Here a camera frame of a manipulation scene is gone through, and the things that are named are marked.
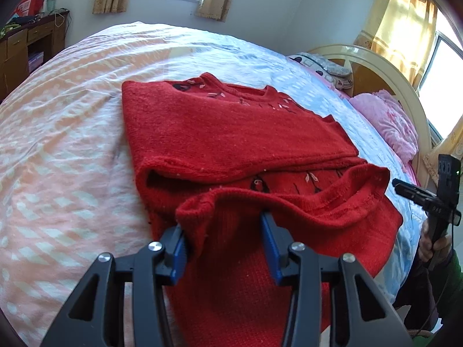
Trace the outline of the person's right hand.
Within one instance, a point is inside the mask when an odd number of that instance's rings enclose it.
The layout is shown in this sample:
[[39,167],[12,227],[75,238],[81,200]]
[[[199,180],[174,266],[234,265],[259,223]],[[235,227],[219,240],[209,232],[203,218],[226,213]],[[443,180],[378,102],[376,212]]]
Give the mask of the person's right hand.
[[425,220],[421,228],[421,236],[418,244],[418,257],[424,263],[435,260],[438,265],[444,262],[451,253],[452,236],[450,234],[441,237],[435,243],[429,236],[429,223]]

